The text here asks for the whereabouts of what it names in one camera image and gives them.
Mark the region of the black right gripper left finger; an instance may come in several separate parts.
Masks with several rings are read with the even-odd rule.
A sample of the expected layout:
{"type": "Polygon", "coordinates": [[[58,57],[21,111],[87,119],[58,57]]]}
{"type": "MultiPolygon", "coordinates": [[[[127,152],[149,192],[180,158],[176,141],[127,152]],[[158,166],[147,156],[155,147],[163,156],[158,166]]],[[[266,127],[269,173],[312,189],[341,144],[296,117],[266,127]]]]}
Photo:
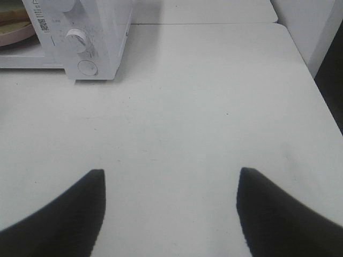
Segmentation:
{"type": "Polygon", "coordinates": [[[91,170],[1,231],[1,256],[91,256],[105,217],[105,172],[91,170]]]}

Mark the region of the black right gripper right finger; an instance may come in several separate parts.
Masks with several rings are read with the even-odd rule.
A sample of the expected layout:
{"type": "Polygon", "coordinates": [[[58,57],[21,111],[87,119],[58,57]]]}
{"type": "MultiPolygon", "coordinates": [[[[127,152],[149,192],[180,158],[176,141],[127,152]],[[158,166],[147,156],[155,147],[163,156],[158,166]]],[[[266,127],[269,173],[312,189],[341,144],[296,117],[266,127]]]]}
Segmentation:
{"type": "Polygon", "coordinates": [[[256,169],[241,169],[236,209],[252,256],[342,256],[342,226],[256,169]]]}

